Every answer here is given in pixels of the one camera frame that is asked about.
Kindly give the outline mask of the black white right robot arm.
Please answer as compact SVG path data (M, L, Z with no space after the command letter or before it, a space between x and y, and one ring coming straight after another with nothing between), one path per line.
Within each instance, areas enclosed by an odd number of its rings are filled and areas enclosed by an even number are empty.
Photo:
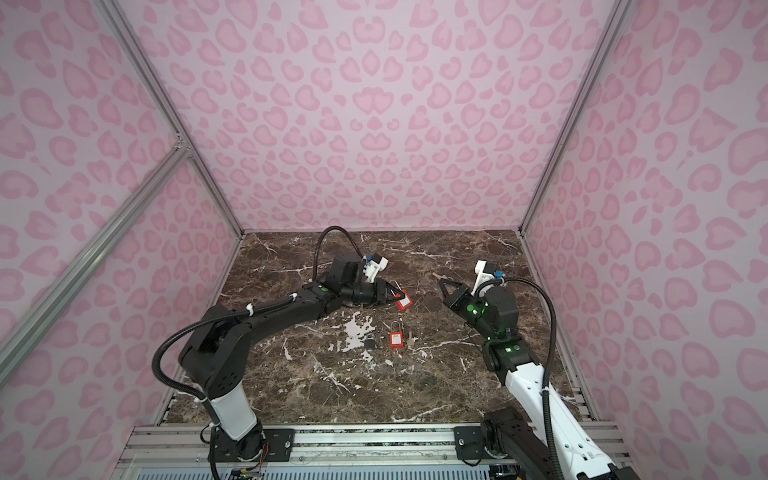
M484 414L482 453L515 461L527 479L636 479L634 469L615 463L562 401L550 381L554 352L542 362L522 337L516 297L505 288L510 282L544 292L519 277L494 277L475 289L438 279L443 304L484 337L486 369L525 412L510 407Z

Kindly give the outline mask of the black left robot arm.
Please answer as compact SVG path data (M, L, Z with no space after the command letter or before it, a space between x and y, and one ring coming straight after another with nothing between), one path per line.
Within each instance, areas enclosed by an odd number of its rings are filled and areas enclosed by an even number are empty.
M250 461L266 455L268 439L243 385L254 348L288 329L347 307L378 307L404 292L379 276L386 260L345 252L298 291L241 310L209 309L188 335L178 361L197 385L211 419L209 460Z

